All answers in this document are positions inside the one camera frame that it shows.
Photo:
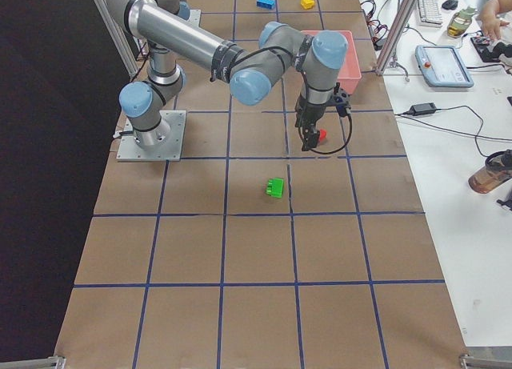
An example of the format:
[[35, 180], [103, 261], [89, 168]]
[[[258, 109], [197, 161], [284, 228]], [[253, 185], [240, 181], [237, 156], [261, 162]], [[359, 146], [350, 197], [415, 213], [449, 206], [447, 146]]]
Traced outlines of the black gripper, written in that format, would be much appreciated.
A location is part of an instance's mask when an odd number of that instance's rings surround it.
[[[324, 115], [326, 108], [333, 102], [333, 91], [320, 92], [303, 88], [295, 104], [295, 127], [309, 128]], [[314, 149], [314, 132], [301, 129], [302, 151]]]

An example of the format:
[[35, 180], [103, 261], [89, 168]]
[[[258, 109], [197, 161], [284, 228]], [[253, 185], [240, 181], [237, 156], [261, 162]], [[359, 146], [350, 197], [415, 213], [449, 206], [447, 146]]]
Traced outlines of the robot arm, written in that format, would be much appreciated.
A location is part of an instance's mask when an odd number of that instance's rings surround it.
[[329, 107], [350, 117], [348, 94], [337, 79], [348, 41], [339, 32], [304, 34], [280, 22], [268, 22], [258, 49], [248, 52], [238, 44], [194, 26], [186, 19], [185, 0], [106, 0], [110, 16], [128, 34], [150, 45], [148, 77], [123, 87], [119, 102], [141, 145], [145, 133], [165, 134], [160, 107], [182, 89], [184, 78], [174, 56], [179, 54], [210, 72], [230, 94], [247, 106], [259, 104], [289, 68], [302, 76], [295, 105], [302, 150], [315, 151], [320, 139], [317, 121]]
[[186, 57], [191, 44], [189, 16], [186, 0], [151, 0], [142, 8], [137, 31], [152, 43]]

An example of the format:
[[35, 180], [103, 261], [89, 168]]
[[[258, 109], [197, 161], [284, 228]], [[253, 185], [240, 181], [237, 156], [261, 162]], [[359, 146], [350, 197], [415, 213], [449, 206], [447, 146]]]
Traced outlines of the person hand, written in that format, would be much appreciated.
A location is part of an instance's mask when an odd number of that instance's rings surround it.
[[511, 8], [512, 0], [489, 0], [484, 4], [479, 18], [485, 36], [491, 40], [501, 38], [501, 28], [509, 23], [502, 21], [499, 15], [510, 12]]

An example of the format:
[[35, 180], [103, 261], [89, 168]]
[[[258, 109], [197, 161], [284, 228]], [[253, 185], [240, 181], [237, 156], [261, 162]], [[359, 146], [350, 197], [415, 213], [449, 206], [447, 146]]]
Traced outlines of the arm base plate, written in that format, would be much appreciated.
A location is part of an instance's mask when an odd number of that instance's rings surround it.
[[186, 128], [185, 110], [161, 110], [161, 122], [152, 131], [135, 130], [126, 119], [124, 131], [130, 134], [120, 138], [119, 162], [179, 162]]

